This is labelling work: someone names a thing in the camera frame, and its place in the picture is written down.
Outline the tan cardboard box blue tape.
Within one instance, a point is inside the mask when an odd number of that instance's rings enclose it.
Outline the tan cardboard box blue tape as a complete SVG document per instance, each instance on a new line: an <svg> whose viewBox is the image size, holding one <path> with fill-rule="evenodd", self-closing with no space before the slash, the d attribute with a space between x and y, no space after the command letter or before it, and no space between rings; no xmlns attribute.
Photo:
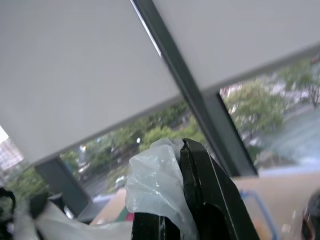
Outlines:
<svg viewBox="0 0 320 240"><path fill-rule="evenodd" d="M255 191L262 199L281 240L301 240L303 212L320 190L320 171L261 177L236 177L239 190Z"/></svg>

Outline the translucent white plastic bag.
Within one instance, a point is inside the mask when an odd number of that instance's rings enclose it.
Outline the translucent white plastic bag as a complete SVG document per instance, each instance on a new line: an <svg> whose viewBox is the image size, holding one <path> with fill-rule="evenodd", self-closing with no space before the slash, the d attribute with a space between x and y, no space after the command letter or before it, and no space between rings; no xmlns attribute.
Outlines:
<svg viewBox="0 0 320 240"><path fill-rule="evenodd" d="M184 195L179 163L184 142L161 138L129 160L125 205L130 213L168 218L178 228L178 240L200 240ZM133 240L132 224L87 225L68 218L43 192L14 213L13 240Z"/></svg>

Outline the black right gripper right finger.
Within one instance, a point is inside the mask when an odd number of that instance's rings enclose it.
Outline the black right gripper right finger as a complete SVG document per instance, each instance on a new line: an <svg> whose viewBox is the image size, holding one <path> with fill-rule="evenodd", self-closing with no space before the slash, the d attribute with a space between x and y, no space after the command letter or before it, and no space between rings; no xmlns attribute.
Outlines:
<svg viewBox="0 0 320 240"><path fill-rule="evenodd" d="M236 185L199 142L186 138L184 154L193 183L187 204L200 240L260 240Z"/></svg>

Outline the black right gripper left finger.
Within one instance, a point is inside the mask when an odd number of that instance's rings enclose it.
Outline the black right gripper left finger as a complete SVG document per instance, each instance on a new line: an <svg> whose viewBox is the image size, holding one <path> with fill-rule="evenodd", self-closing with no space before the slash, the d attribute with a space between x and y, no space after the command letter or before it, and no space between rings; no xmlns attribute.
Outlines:
<svg viewBox="0 0 320 240"><path fill-rule="evenodd" d="M187 203L194 178L184 147L181 138L161 138L132 157L132 212L166 217L182 240L200 240Z"/></svg>

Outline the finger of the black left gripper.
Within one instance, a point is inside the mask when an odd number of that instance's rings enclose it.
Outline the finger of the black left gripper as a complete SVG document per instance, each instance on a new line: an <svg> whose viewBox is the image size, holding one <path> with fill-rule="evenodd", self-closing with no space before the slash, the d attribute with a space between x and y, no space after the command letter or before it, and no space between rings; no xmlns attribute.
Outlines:
<svg viewBox="0 0 320 240"><path fill-rule="evenodd" d="M29 201L29 213L32 218L37 218L45 210L48 203L48 192L42 192L33 196Z"/></svg>

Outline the bystander in black clothing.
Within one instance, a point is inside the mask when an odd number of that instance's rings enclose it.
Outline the bystander in black clothing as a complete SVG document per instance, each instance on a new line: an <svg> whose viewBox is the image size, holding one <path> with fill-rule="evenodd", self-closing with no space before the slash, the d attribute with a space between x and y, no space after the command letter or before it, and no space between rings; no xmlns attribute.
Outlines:
<svg viewBox="0 0 320 240"><path fill-rule="evenodd" d="M301 240L320 240L320 190L310 196L303 212Z"/></svg>

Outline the dark grey window frame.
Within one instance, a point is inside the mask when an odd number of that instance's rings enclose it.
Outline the dark grey window frame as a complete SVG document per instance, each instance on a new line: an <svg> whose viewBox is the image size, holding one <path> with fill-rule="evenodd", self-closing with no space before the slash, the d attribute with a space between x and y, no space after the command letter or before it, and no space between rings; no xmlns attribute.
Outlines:
<svg viewBox="0 0 320 240"><path fill-rule="evenodd" d="M222 167L234 177L257 170L217 93L203 97L153 0L50 0L45 13L52 103L52 165L102 134L184 98Z"/></svg>

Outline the wide white roller blind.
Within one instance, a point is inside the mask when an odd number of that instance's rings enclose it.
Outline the wide white roller blind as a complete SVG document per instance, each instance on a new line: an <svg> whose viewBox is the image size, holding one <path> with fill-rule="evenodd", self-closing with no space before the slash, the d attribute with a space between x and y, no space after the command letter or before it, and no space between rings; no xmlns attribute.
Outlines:
<svg viewBox="0 0 320 240"><path fill-rule="evenodd" d="M0 0L0 125L28 161L178 95L130 0Z"/></svg>

